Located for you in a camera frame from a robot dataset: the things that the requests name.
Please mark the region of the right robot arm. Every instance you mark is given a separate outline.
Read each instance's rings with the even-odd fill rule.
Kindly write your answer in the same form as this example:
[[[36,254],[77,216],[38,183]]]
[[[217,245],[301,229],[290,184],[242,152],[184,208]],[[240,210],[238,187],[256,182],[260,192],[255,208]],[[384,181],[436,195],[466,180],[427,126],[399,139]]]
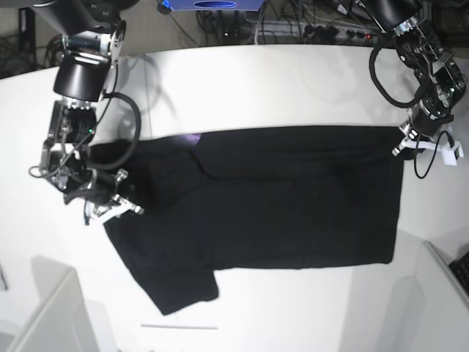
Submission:
[[[62,34],[62,62],[53,90],[55,101],[48,135],[43,142],[40,163],[29,169],[37,179],[47,180],[63,195],[65,204],[85,201],[84,219],[105,223],[128,211],[143,214],[144,208],[126,185],[124,163],[138,146],[142,118],[135,101],[116,90],[107,91],[110,72],[118,70],[126,23],[119,9],[99,15],[83,1],[40,1],[32,9]],[[135,131],[128,149],[107,164],[89,157],[101,119],[94,103],[119,99],[129,105],[135,117]]]

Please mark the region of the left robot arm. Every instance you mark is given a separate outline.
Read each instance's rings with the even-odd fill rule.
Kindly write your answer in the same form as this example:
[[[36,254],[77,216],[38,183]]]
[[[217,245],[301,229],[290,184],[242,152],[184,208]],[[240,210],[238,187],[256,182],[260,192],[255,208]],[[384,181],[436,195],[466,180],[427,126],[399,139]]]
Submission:
[[[393,155],[431,150],[442,155],[444,164],[457,165],[464,153],[451,123],[453,109],[464,97],[467,83],[452,52],[441,43],[430,22],[420,17],[419,1],[360,1],[359,5],[382,32],[369,57],[372,81],[391,105],[408,113],[399,126],[403,138]],[[419,82],[408,102],[392,98],[377,77],[377,56],[389,45],[394,45],[402,63],[413,70]]]

